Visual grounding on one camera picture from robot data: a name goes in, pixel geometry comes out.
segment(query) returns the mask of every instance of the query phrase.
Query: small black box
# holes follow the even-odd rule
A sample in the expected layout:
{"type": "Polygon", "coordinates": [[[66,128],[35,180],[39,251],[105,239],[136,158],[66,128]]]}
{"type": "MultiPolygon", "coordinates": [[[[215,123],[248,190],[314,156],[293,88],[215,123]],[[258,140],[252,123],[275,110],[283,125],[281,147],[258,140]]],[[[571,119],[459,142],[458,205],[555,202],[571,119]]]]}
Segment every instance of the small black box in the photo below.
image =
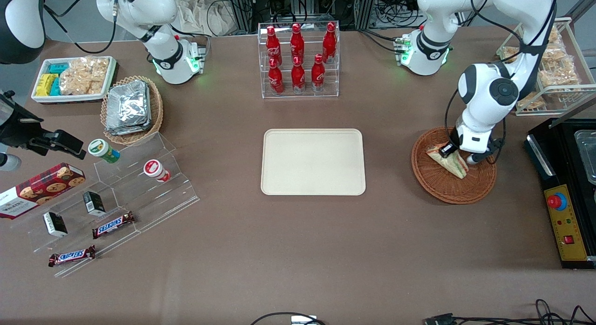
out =
{"type": "Polygon", "coordinates": [[[106,214],[106,209],[102,202],[100,195],[87,191],[83,193],[83,201],[87,206],[87,213],[94,216],[103,216],[106,214]]]}
{"type": "Polygon", "coordinates": [[[63,237],[68,234],[66,225],[64,225],[64,219],[56,213],[43,213],[43,221],[45,222],[47,232],[52,236],[63,237]]]}

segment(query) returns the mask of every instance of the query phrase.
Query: yellow control panel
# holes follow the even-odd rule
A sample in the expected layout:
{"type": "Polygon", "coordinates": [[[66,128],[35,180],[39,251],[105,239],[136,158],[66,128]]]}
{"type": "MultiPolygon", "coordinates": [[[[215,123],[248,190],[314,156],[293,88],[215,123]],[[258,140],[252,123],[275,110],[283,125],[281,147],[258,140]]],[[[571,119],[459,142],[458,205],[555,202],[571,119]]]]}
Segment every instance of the yellow control panel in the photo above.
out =
{"type": "Polygon", "coordinates": [[[561,260],[586,261],[587,254],[579,233],[567,185],[545,190],[544,197],[547,199],[561,260]]]}

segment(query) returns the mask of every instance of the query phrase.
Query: cookie box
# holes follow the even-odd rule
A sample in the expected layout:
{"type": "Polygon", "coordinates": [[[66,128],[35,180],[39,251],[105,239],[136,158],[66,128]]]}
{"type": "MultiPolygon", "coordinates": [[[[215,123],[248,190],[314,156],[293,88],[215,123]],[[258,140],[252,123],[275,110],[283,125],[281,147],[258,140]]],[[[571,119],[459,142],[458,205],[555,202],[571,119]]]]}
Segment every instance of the cookie box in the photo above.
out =
{"type": "Polygon", "coordinates": [[[35,81],[35,85],[31,92],[31,99],[35,100],[40,104],[78,104],[81,102],[101,102],[104,98],[104,95],[108,93],[112,85],[112,81],[115,78],[115,69],[116,69],[116,60],[112,56],[98,56],[100,58],[108,58],[110,60],[110,64],[108,64],[108,70],[106,73],[106,78],[104,79],[104,85],[102,87],[102,92],[93,95],[66,95],[66,96],[37,96],[36,95],[36,88],[41,80],[41,76],[43,74],[49,73],[49,66],[50,64],[57,64],[57,63],[67,63],[71,60],[75,60],[78,57],[68,57],[68,58],[49,58],[44,60],[41,64],[41,68],[39,69],[38,77],[35,81]]]}
{"type": "Polygon", "coordinates": [[[83,171],[62,162],[0,194],[0,217],[15,219],[83,182],[83,171]]]}

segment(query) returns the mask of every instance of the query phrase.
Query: round wicker basket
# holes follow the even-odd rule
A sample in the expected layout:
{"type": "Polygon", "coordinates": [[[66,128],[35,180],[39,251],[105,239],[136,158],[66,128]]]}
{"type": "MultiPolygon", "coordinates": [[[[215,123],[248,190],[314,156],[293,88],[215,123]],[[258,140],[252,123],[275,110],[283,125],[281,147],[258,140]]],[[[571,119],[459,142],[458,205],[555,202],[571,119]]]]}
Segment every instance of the round wicker basket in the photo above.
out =
{"type": "MultiPolygon", "coordinates": [[[[449,138],[444,127],[437,127],[422,134],[412,148],[412,169],[420,185],[434,197],[449,204],[472,204],[488,195],[496,181],[496,164],[492,156],[479,164],[470,165],[464,179],[459,179],[426,154],[436,144],[449,138]]],[[[460,151],[461,157],[469,153],[460,151]]]]}
{"type": "MultiPolygon", "coordinates": [[[[162,126],[163,121],[163,103],[162,103],[162,96],[159,94],[155,83],[151,81],[151,79],[143,76],[134,75],[132,77],[126,77],[120,81],[117,81],[116,85],[124,85],[128,84],[136,79],[140,81],[144,81],[149,85],[149,99],[151,102],[151,121],[153,122],[153,126],[149,130],[145,130],[143,132],[136,132],[131,134],[124,134],[124,135],[112,135],[106,130],[104,131],[104,135],[108,140],[116,144],[122,145],[131,145],[134,144],[136,141],[142,140],[147,136],[158,132],[159,128],[162,126]]],[[[106,126],[106,117],[107,117],[107,99],[108,96],[104,96],[104,100],[102,101],[102,113],[100,114],[100,119],[102,120],[102,124],[104,127],[106,126]]]]}

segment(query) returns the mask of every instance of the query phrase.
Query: clear acrylic display stand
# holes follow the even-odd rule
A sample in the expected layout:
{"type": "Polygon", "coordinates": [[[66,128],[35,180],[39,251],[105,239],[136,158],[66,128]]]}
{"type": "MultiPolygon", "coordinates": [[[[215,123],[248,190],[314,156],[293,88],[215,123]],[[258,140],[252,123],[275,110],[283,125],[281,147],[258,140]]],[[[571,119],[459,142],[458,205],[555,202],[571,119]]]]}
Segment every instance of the clear acrylic display stand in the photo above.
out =
{"type": "Polygon", "coordinates": [[[304,64],[302,68],[306,73],[306,91],[302,94],[295,94],[292,90],[291,70],[292,58],[290,53],[290,37],[292,35],[292,23],[294,22],[275,22],[269,24],[259,24],[259,70],[261,76],[261,92],[263,98],[289,98],[289,97],[318,97],[318,96],[339,96],[339,60],[340,60],[340,33],[339,21],[336,23],[336,57],[333,63],[324,63],[325,83],[321,92],[315,92],[311,87],[311,70],[315,64],[315,55],[323,52],[323,37],[327,31],[329,21],[313,21],[302,23],[302,37],[304,38],[304,64]],[[275,27],[275,34],[281,43],[281,62],[279,68],[284,81],[284,93],[276,96],[269,82],[269,56],[267,54],[267,26],[275,27]]]}
{"type": "MultiPolygon", "coordinates": [[[[80,187],[66,193],[56,203],[39,206],[14,220],[13,228],[27,232],[35,253],[47,255],[79,251],[95,244],[96,259],[149,230],[198,201],[188,178],[180,171],[172,152],[175,147],[160,133],[122,149],[120,159],[113,164],[100,161],[92,173],[86,173],[87,180],[80,187]],[[143,172],[147,160],[156,159],[170,171],[171,178],[165,183],[157,182],[143,172]],[[92,191],[100,194],[106,214],[101,217],[87,214],[83,193],[92,191]],[[53,212],[64,219],[68,234],[55,237],[47,233],[43,213],[53,212]],[[113,219],[131,212],[134,223],[92,238],[92,228],[98,228],[113,219]]],[[[64,277],[92,260],[85,259],[56,267],[55,276],[64,277]]]]}

